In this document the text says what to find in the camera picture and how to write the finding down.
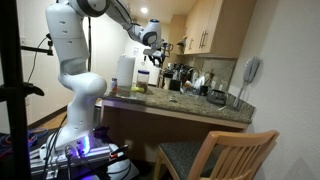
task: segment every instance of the chair seat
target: chair seat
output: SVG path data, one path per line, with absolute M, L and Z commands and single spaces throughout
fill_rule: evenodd
M 185 180 L 191 170 L 192 164 L 201 148 L 202 142 L 174 142 L 161 143 L 160 147 L 172 162 L 179 178 Z M 203 172 L 202 177 L 209 177 L 214 165 L 217 162 L 217 156 L 211 154 Z

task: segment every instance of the wall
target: wall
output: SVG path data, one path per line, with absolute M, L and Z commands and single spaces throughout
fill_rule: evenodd
M 229 92 L 245 62 L 262 60 L 241 97 L 256 107 L 249 132 L 276 129 L 278 144 L 257 180 L 320 179 L 320 1 L 258 0 Z
M 17 0 L 18 20 L 20 36 L 25 39 L 25 46 L 37 47 L 49 33 L 45 17 L 45 9 L 55 1 L 24 1 Z M 88 19 L 85 18 L 83 27 L 88 36 Z M 145 48 L 137 42 L 132 41 L 127 32 L 107 15 L 91 18 L 92 31 L 92 68 L 91 71 L 101 75 L 109 83 L 115 76 L 117 61 L 120 55 L 132 53 L 133 47 L 140 47 L 138 61 L 143 58 L 142 51 Z M 168 25 L 162 25 L 163 38 L 167 38 Z M 48 49 L 47 40 L 40 48 Z M 73 92 L 64 88 L 58 81 L 59 60 L 53 47 L 54 56 L 44 53 L 21 51 L 24 81 L 27 81 L 35 64 L 30 83 L 41 88 L 45 96 L 30 95 L 30 105 L 26 106 L 28 124 L 34 123 L 41 118 L 59 110 L 72 101 Z M 148 62 L 148 68 L 154 68 Z M 0 85 L 3 84 L 2 68 L 0 69 Z M 0 132 L 10 133 L 7 117 L 6 103 L 0 103 Z

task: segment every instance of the cabinet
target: cabinet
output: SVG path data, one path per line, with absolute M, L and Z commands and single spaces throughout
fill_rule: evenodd
M 184 54 L 237 58 L 256 0 L 197 0 L 186 21 Z

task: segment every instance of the toaster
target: toaster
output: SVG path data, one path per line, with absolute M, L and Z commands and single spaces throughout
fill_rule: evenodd
M 213 104 L 224 106 L 227 98 L 224 92 L 213 89 L 212 91 L 208 92 L 207 100 Z

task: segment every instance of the bottle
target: bottle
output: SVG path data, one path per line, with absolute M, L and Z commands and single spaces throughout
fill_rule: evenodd
M 117 78 L 112 78 L 111 84 L 110 84 L 110 92 L 117 92 L 117 90 L 118 90 Z
M 143 88 L 143 92 L 148 90 L 149 74 L 147 70 L 138 70 L 136 87 Z

